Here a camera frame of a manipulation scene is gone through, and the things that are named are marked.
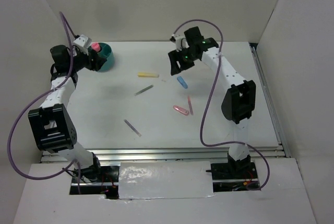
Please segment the yellow highlighter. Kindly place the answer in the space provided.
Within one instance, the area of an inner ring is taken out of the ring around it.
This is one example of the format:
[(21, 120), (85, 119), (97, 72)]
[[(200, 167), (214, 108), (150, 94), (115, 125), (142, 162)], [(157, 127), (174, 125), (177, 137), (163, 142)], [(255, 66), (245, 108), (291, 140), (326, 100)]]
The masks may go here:
[(159, 78), (159, 74), (156, 73), (138, 72), (137, 76), (141, 78)]

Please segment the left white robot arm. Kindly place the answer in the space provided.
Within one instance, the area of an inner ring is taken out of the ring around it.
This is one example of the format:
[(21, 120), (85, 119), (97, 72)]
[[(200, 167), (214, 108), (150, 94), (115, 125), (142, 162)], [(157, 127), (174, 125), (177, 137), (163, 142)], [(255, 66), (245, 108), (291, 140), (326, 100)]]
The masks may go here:
[(28, 113), (35, 143), (41, 151), (75, 160), (75, 175), (96, 182), (102, 178), (103, 169), (96, 155), (78, 142), (67, 106), (77, 86), (78, 72), (84, 68), (99, 71), (106, 58), (92, 48), (84, 53), (77, 46), (56, 45), (50, 52), (54, 61), (50, 70), (52, 91), (39, 108)]

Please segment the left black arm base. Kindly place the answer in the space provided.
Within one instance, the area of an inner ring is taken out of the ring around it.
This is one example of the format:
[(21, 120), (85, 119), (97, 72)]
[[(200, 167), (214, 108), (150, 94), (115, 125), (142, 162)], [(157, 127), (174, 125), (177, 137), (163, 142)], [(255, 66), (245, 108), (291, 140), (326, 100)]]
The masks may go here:
[(101, 166), (97, 158), (88, 168), (66, 170), (71, 176), (70, 195), (102, 195), (119, 199), (118, 182), (120, 166)]

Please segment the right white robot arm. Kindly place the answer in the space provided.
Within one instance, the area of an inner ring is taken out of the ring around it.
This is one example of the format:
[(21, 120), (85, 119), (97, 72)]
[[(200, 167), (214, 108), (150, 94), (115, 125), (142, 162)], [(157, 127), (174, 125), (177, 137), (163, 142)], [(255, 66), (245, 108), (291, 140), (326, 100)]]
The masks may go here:
[(247, 142), (248, 122), (255, 109), (255, 82), (240, 75), (222, 55), (222, 43), (214, 38), (204, 38), (198, 27), (186, 30), (183, 36), (172, 34), (170, 41), (175, 44), (175, 49), (168, 53), (172, 76), (190, 69), (196, 60), (200, 60), (215, 72), (214, 82), (222, 84), (221, 111), (233, 127), (228, 173), (233, 178), (240, 178), (251, 163)]

